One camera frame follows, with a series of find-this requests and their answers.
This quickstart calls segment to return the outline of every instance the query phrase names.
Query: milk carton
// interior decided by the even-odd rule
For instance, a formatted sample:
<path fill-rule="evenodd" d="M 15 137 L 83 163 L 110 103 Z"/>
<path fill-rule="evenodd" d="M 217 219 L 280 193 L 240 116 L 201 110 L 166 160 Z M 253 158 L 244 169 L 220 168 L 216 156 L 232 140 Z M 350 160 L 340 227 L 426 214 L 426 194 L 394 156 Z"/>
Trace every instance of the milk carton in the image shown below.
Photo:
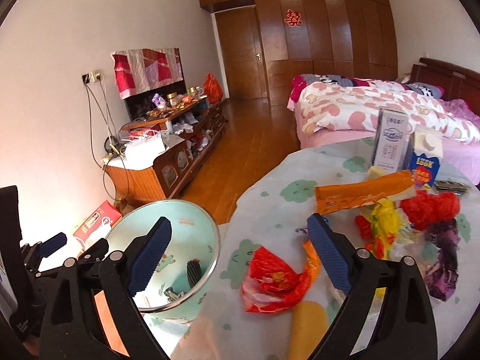
<path fill-rule="evenodd" d="M 372 166 L 385 170 L 387 174 L 398 170 L 402 165 L 408 123 L 409 117 L 405 112 L 380 109 Z"/>
<path fill-rule="evenodd" d="M 442 133 L 416 126 L 406 150 L 404 169 L 412 171 L 418 186 L 433 186 L 443 159 Z"/>

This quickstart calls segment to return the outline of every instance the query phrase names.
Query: light blue bowl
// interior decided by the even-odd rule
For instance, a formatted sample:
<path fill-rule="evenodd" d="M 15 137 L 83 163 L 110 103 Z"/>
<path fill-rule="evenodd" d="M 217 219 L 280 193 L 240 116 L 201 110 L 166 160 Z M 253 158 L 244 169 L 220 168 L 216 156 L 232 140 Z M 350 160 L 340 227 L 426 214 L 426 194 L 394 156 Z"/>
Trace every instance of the light blue bowl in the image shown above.
<path fill-rule="evenodd" d="M 172 240 L 143 292 L 133 300 L 141 313 L 177 323 L 191 324 L 207 293 L 208 279 L 220 254 L 220 233 L 213 218 L 203 208 L 184 200 L 169 199 L 137 208 L 117 223 L 107 235 L 109 253 L 124 251 L 135 237 L 148 233 L 165 216 L 172 225 Z M 187 262 L 200 261 L 202 278 L 190 289 Z M 169 302 L 164 291 L 172 287 L 185 295 Z"/>

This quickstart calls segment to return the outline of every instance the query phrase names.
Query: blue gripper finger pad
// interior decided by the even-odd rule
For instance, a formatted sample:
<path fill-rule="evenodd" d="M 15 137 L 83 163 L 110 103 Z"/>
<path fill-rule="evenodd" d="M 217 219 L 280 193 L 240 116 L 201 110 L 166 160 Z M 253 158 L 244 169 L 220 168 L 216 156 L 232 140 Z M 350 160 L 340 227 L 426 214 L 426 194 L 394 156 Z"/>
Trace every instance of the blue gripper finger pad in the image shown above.
<path fill-rule="evenodd" d="M 172 239 L 172 226 L 167 218 L 160 218 L 150 230 L 148 241 L 137 254 L 130 266 L 128 292 L 134 297 L 137 292 L 144 291 L 152 278 L 158 263 L 162 259 L 167 246 Z"/>
<path fill-rule="evenodd" d="M 337 233 L 333 233 L 319 214 L 313 214 L 307 219 L 307 229 L 311 244 L 320 257 L 333 286 L 348 295 L 352 288 L 350 266 L 332 240 L 332 235 Z"/>
<path fill-rule="evenodd" d="M 66 244 L 67 236 L 64 233 L 58 233 L 40 246 L 38 250 L 38 256 L 41 258 L 50 257 L 53 253 L 63 248 Z"/>

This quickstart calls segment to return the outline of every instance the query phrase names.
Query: bowl rim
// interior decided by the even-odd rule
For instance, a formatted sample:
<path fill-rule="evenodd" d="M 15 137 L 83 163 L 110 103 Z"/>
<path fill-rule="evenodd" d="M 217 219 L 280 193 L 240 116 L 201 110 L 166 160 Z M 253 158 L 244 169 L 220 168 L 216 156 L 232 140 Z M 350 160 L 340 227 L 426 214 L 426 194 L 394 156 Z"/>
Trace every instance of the bowl rim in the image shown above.
<path fill-rule="evenodd" d="M 153 313 L 156 313 L 156 312 L 162 312 L 162 311 L 167 311 L 167 310 L 171 310 L 171 309 L 174 309 L 175 307 L 181 305 L 182 303 L 184 303 L 185 301 L 187 301 L 188 299 L 190 299 L 191 297 L 193 297 L 197 292 L 199 292 L 202 287 L 207 283 L 208 279 L 210 278 L 210 276 L 212 275 L 213 273 L 213 270 L 215 269 L 216 265 L 217 265 L 217 262 L 218 262 L 218 257 L 220 256 L 220 232 L 218 230 L 218 225 L 217 223 L 215 222 L 215 220 L 212 218 L 212 215 L 210 215 L 208 213 L 208 211 L 199 206 L 198 204 L 195 204 L 195 203 L 192 203 L 192 202 L 188 202 L 187 200 L 182 200 L 182 199 L 164 199 L 164 200 L 157 200 L 156 202 L 151 202 L 151 203 L 147 203 L 145 205 L 142 205 L 141 207 L 138 207 L 136 208 L 135 210 L 129 212 L 128 214 L 126 214 L 125 216 L 123 216 L 123 218 L 121 220 L 119 220 L 112 228 L 111 230 L 109 231 L 109 233 L 105 236 L 105 238 L 108 240 L 108 236 L 111 234 L 111 232 L 118 226 L 119 223 L 122 222 L 123 219 L 125 219 L 127 216 L 133 214 L 134 212 L 138 211 L 138 210 L 141 210 L 143 207 L 147 207 L 149 205 L 152 205 L 152 204 L 159 204 L 159 203 L 168 203 L 168 202 L 182 202 L 182 203 L 186 203 L 186 204 L 189 204 L 193 207 L 196 207 L 198 209 L 200 209 L 200 211 L 203 211 L 203 213 L 208 217 L 208 219 L 210 220 L 210 222 L 212 223 L 213 225 L 213 230 L 214 230 L 214 236 L 215 236 L 215 248 L 214 248 L 214 253 L 213 253 L 213 256 L 212 256 L 212 262 L 210 263 L 210 265 L 208 266 L 207 270 L 205 271 L 205 273 L 203 274 L 202 278 L 198 281 L 197 284 L 195 284 L 195 286 L 193 286 L 193 288 L 190 288 L 190 291 L 188 291 L 184 296 L 182 296 L 181 298 L 175 300 L 174 302 L 171 302 L 171 303 L 167 303 L 167 304 L 164 304 L 162 306 L 157 306 L 157 307 L 137 307 L 138 308 L 138 311 L 140 312 L 144 312 L 146 314 L 153 314 Z"/>

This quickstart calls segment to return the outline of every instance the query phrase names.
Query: wooden door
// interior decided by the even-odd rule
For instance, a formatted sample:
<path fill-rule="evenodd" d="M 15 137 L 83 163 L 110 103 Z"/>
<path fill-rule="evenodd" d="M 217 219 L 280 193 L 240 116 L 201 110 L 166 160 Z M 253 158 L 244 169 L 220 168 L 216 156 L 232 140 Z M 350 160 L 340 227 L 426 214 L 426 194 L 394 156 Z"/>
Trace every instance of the wooden door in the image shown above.
<path fill-rule="evenodd" d="M 255 8 L 215 14 L 230 98 L 267 97 L 265 65 Z"/>

